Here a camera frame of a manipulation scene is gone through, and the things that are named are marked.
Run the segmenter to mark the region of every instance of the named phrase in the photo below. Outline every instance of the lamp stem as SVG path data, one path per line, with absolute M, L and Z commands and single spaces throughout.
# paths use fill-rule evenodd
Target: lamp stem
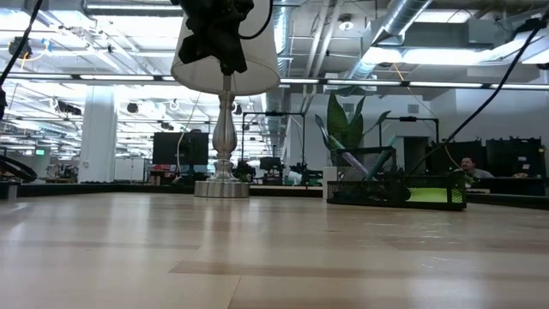
M 237 132 L 232 121 L 234 94 L 231 92 L 231 76 L 223 76 L 223 93 L 220 94 L 220 116 L 215 125 L 212 143 L 217 151 L 215 175 L 208 181 L 237 182 L 232 176 L 231 155 L 237 148 Z

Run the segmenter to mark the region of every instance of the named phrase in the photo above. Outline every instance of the black frame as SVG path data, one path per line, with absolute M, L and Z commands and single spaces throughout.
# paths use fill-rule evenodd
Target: black frame
M 379 147 L 383 147 L 383 122 L 385 120 L 398 120 L 400 122 L 418 122 L 418 121 L 432 121 L 435 123 L 435 132 L 437 134 L 437 143 L 440 141 L 440 132 L 438 130 L 438 118 L 416 118 L 416 117 L 387 117 L 381 121 L 378 125 L 379 129 Z
M 301 138 L 301 164 L 305 164 L 305 113 L 304 112 L 243 112 L 242 113 L 242 142 L 240 144 L 240 160 L 244 160 L 244 127 L 246 126 L 246 116 L 265 115 L 269 117 L 301 116 L 303 119 L 303 129 Z

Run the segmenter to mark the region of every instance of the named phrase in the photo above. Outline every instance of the silver lamp base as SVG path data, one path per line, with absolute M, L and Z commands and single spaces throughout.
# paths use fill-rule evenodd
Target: silver lamp base
M 195 197 L 246 198 L 250 197 L 250 185 L 236 181 L 196 181 Z

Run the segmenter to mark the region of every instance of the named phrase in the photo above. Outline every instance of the man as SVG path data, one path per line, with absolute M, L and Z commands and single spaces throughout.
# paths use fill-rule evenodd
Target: man
M 462 159 L 462 171 L 478 179 L 494 178 L 490 172 L 476 168 L 474 160 L 468 157 Z

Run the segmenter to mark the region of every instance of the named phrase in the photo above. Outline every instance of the black cable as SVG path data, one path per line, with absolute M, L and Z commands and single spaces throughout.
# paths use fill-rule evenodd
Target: black cable
M 17 49 L 9 60 L 8 65 L 6 65 L 6 68 L 3 70 L 2 76 L 0 76 L 0 87 L 6 81 L 6 78 L 8 78 L 8 74 L 14 67 L 15 61 L 17 61 L 17 58 L 19 57 L 19 54 L 21 54 L 23 47 L 25 46 L 25 44 L 27 44 L 28 35 L 31 33 L 31 30 L 33 30 L 33 24 L 40 10 L 40 6 L 42 6 L 42 0 L 37 0 L 36 4 L 34 5 L 33 13 L 31 14 L 31 20 L 28 23 L 27 29 L 25 29 L 25 33 L 23 34 L 21 43 L 19 43 L 19 45 L 17 46 Z
M 10 159 L 3 155 L 0 155 L 0 168 L 4 172 L 11 173 L 17 178 L 23 179 L 24 181 L 27 181 L 27 182 L 33 182 L 38 178 L 38 175 L 32 168 L 24 165 L 23 163 L 20 163 L 19 161 Z
M 408 176 L 409 175 L 412 175 L 420 166 L 421 164 L 423 164 L 423 162 L 425 162 L 425 160 L 427 160 L 427 158 L 429 156 L 431 156 L 432 154 L 434 154 L 435 152 L 437 152 L 440 148 L 444 147 L 444 146 L 447 146 L 453 139 L 454 137 L 461 131 L 463 130 L 463 128 L 465 128 L 465 126 L 467 126 L 475 117 L 477 117 L 493 100 L 494 98 L 496 98 L 496 95 L 498 95 L 499 91 L 501 91 L 502 87 L 504 86 L 504 84 L 507 82 L 507 80 L 509 79 L 509 76 L 511 74 L 511 72 L 513 71 L 513 69 L 515 68 L 516 64 L 518 63 L 518 61 L 521 59 L 522 57 L 522 54 L 526 51 L 526 49 L 528 48 L 528 46 L 530 45 L 530 42 L 532 41 L 532 39 L 534 39 L 535 35 L 541 30 L 541 27 L 537 27 L 535 30 L 532 31 L 532 33 L 528 36 L 528 38 L 526 39 L 526 42 L 524 42 L 524 45 L 521 47 L 521 49 L 519 50 L 519 52 L 516 54 L 515 58 L 513 59 L 513 62 L 511 63 L 511 66 L 507 69 L 507 72 L 505 72 L 505 75 L 504 75 L 504 78 L 502 78 L 501 82 L 499 83 L 498 87 L 496 88 L 496 90 L 493 92 L 493 94 L 471 115 L 469 116 L 469 118 L 467 118 L 462 124 L 460 124 L 459 127 L 457 127 L 457 129 L 455 129 L 455 131 L 450 134 L 448 136 L 448 138 L 446 139 L 446 141 L 444 141 L 443 143 L 440 143 L 438 144 L 438 146 L 436 146 L 433 150 L 431 150 L 428 154 L 426 154 L 423 159 L 421 159 L 421 161 L 412 169 L 412 171 L 410 171 L 410 173 L 408 173 Z
M 275 6 L 275 0 L 270 0 L 269 7 L 268 7 L 267 20 L 265 21 L 265 24 L 263 24 L 261 29 L 259 29 L 259 31 L 256 32 L 256 34 L 251 35 L 251 36 L 245 36 L 245 35 L 240 34 L 240 39 L 255 39 L 258 36 L 260 36 L 261 33 L 263 33 L 263 31 L 265 31 L 265 29 L 267 29 L 269 23 L 271 22 L 271 18 L 273 16 L 273 7 L 274 6 Z

